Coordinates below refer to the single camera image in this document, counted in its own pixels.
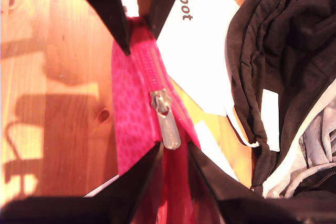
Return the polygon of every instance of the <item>wooden table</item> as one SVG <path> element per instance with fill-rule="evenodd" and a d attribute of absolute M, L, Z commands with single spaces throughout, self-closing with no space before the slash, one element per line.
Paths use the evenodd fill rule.
<path fill-rule="evenodd" d="M 0 203 L 84 195 L 118 172 L 112 36 L 85 0 L 1 0 L 1 19 Z M 226 117 L 205 114 L 175 87 L 249 186 L 250 148 Z"/>

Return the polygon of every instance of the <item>white tag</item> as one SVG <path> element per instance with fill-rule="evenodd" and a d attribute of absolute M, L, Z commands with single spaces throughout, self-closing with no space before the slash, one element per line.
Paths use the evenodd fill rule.
<path fill-rule="evenodd" d="M 261 101 L 261 120 L 267 135 L 269 149 L 280 152 L 279 94 L 264 89 Z"/>

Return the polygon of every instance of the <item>zipper slider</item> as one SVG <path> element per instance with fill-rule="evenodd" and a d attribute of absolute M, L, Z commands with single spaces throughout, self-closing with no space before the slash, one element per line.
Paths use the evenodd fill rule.
<path fill-rule="evenodd" d="M 171 109 L 172 99 L 166 90 L 156 90 L 150 93 L 151 106 L 155 109 L 159 119 L 163 144 L 168 150 L 175 150 L 181 145 L 181 138 Z"/>

